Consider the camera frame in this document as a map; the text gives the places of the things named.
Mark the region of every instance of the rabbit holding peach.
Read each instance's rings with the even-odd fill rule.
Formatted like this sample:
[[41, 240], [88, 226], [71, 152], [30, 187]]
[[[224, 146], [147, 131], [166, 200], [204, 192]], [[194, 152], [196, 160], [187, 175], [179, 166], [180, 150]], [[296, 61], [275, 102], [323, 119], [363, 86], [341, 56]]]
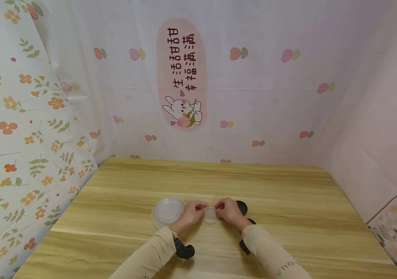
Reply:
[[[173, 118], [179, 121], [181, 119], [194, 118], [193, 124], [200, 125], [200, 122], [202, 121], [202, 113], [200, 112], [200, 107], [202, 106], [202, 103], [196, 101], [195, 103], [190, 104], [187, 100], [174, 100], [169, 96], [166, 97], [166, 101], [170, 104], [170, 106], [164, 105], [163, 109], [167, 111], [170, 115], [172, 115]], [[180, 121], [177, 122], [177, 124], [183, 127], [182, 124], [179, 124], [183, 122], [186, 121]]]

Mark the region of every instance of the wooden table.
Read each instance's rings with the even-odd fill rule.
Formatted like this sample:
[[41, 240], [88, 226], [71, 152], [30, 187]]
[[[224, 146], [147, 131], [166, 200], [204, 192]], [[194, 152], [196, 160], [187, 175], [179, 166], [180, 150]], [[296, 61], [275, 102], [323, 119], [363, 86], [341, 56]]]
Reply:
[[[176, 196], [210, 205], [230, 196], [248, 205], [313, 279], [397, 278], [397, 268], [330, 174], [318, 167], [107, 159], [14, 277], [108, 278], [157, 230], [155, 203]], [[237, 229], [218, 220], [182, 235], [195, 247], [156, 278], [269, 278], [239, 248]]]

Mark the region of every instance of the clear plastic lid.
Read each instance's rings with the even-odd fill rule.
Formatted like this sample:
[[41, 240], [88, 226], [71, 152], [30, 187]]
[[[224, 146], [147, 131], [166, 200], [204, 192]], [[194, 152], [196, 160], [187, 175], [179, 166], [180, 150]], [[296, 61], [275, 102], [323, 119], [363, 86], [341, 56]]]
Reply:
[[152, 210], [152, 223], [157, 229], [169, 226], [183, 214], [185, 203], [176, 197], [159, 200]]

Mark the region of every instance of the round plastic lid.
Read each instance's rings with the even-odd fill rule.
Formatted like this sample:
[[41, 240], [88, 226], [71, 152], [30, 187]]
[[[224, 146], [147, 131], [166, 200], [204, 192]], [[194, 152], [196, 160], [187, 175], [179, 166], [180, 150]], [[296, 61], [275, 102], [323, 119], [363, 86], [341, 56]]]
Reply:
[[217, 221], [217, 212], [213, 207], [207, 207], [204, 209], [205, 214], [203, 215], [203, 221], [207, 224], [213, 224]]
[[175, 197], [159, 200], [152, 209], [152, 223], [157, 229], [169, 226], [180, 218], [184, 208], [183, 200]]

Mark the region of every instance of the beige long-sleeve shirt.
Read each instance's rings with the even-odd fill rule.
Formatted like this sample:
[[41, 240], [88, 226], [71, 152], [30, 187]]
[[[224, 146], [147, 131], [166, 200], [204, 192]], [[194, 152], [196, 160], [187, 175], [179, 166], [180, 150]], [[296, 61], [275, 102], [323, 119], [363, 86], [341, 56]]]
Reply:
[[[161, 228], [136, 250], [109, 279], [152, 278], [175, 254], [177, 234]], [[245, 245], [269, 271], [271, 278], [311, 279], [310, 275], [263, 227], [247, 226], [242, 237]]]

